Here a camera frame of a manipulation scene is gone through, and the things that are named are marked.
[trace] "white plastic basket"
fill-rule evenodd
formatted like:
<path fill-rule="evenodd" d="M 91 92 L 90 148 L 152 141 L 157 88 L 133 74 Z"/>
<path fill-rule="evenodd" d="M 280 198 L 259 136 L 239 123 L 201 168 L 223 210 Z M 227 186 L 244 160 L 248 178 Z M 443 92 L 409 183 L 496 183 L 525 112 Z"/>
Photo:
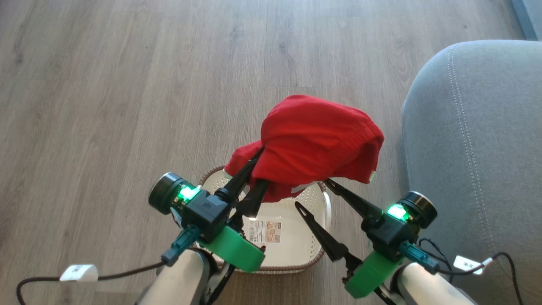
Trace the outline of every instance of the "white plastic basket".
<path fill-rule="evenodd" d="M 208 171 L 200 180 L 201 188 L 214 193 L 228 182 L 224 166 Z M 299 201 L 327 231 L 331 228 L 331 202 L 325 185 L 321 182 L 307 187 L 296 198 L 286 198 L 275 203 L 263 203 L 255 220 L 243 217 L 247 239 L 255 245 L 266 246 L 266 258 L 257 273 L 285 274 L 299 272 L 316 264 L 324 249 L 295 209 Z"/>

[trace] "basket rim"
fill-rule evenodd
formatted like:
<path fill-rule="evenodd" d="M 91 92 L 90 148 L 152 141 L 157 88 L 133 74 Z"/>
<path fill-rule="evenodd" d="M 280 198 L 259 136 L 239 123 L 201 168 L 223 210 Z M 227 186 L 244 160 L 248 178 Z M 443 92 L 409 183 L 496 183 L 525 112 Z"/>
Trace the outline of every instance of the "basket rim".
<path fill-rule="evenodd" d="M 198 185 L 203 185 L 205 181 L 214 173 L 223 170 L 225 165 L 216 166 L 208 171 L 205 172 L 205 174 L 202 176 L 202 178 L 199 180 Z M 327 193 L 326 185 L 323 184 L 321 181 L 317 181 L 317 185 L 322 191 L 322 193 Z M 296 270 L 303 270 L 307 269 L 309 267 L 314 266 L 318 261 L 322 259 L 324 256 L 324 248 L 321 247 L 320 251 L 316 256 L 311 259 L 308 263 L 302 264 L 302 265 L 290 265 L 290 266 L 262 266 L 260 267 L 259 271 L 296 271 Z"/>

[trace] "red garment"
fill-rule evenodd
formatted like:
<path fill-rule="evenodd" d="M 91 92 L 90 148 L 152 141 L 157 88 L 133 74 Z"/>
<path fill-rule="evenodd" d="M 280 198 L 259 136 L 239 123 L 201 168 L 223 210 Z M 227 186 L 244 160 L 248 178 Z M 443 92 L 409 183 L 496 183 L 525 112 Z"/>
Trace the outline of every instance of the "red garment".
<path fill-rule="evenodd" d="M 369 183 L 384 135 L 363 111 L 311 96 L 289 96 L 263 121 L 261 140 L 239 147 L 225 171 L 235 175 L 265 146 L 251 176 L 271 181 L 264 198 L 276 202 L 300 185 L 345 177 Z"/>

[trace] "gray sofa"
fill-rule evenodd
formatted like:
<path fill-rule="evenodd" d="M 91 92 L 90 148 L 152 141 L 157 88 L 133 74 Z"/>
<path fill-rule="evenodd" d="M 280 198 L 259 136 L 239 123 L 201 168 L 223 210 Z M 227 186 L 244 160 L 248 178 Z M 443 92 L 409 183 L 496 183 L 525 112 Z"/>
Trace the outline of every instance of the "gray sofa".
<path fill-rule="evenodd" d="M 525 304 L 542 304 L 542 42 L 450 46 L 419 72 L 403 106 L 410 189 L 438 217 L 423 233 L 453 261 L 498 251 Z M 478 304 L 517 304 L 505 259 L 454 282 Z"/>
<path fill-rule="evenodd" d="M 542 40 L 542 0 L 512 0 L 519 23 L 528 40 Z"/>

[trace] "glowing green led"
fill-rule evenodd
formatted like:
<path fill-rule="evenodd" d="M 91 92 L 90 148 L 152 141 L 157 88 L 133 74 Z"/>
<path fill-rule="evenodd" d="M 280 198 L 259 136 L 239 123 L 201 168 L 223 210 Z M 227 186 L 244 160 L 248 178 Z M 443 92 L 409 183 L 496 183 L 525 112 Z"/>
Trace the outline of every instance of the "glowing green led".
<path fill-rule="evenodd" d="M 399 219 L 400 221 L 407 221 L 410 214 L 400 204 L 394 204 L 388 209 L 388 214 Z"/>
<path fill-rule="evenodd" d="M 179 197 L 179 199 L 182 199 L 184 202 L 188 203 L 190 200 L 192 200 L 192 198 L 194 198 L 194 196 L 196 196 L 197 193 L 199 193 L 198 188 L 191 189 L 188 186 L 185 186 L 182 189 L 180 189 L 180 192 L 177 195 L 177 197 Z"/>

